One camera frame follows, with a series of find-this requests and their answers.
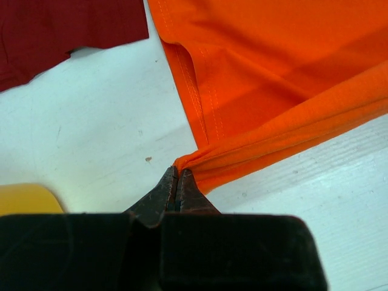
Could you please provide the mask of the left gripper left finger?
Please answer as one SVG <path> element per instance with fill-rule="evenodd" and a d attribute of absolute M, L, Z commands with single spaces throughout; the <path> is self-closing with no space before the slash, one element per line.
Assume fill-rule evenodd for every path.
<path fill-rule="evenodd" d="M 165 212 L 175 211 L 177 185 L 178 169 L 170 166 L 157 185 L 124 213 L 130 214 L 147 228 L 158 226 Z"/>

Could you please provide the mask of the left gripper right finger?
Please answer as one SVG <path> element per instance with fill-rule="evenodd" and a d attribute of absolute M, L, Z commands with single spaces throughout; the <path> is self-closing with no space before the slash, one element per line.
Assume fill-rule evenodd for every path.
<path fill-rule="evenodd" d="M 214 215 L 221 213 L 199 190 L 190 169 L 184 169 L 178 181 L 177 211 L 181 213 Z"/>

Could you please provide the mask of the orange t shirt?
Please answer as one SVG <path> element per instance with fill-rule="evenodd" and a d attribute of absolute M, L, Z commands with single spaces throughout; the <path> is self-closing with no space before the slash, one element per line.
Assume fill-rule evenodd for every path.
<path fill-rule="evenodd" d="M 386 1 L 150 1 L 203 193 L 387 113 Z"/>

